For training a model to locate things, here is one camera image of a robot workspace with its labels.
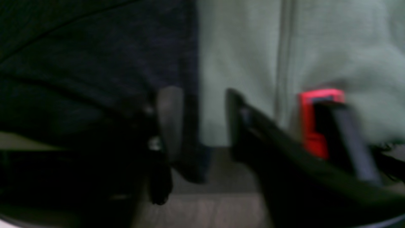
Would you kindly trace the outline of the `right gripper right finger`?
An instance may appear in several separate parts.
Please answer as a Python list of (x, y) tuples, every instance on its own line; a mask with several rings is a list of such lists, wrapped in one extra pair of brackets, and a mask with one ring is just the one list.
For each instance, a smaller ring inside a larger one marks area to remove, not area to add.
[[(232, 156), (256, 175), (275, 228), (404, 225), (403, 195), (312, 155), (235, 89), (227, 90), (226, 103)], [(404, 162), (370, 151), (379, 174), (404, 180)]]

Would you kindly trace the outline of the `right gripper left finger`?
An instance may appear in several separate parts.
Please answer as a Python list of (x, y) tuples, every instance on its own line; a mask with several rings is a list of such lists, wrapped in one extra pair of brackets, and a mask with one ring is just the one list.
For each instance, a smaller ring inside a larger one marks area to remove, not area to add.
[(163, 205), (173, 190), (171, 163), (181, 151), (184, 93), (176, 86), (140, 93), (120, 102), (120, 112), (134, 132), (139, 159), (148, 168), (148, 193)]

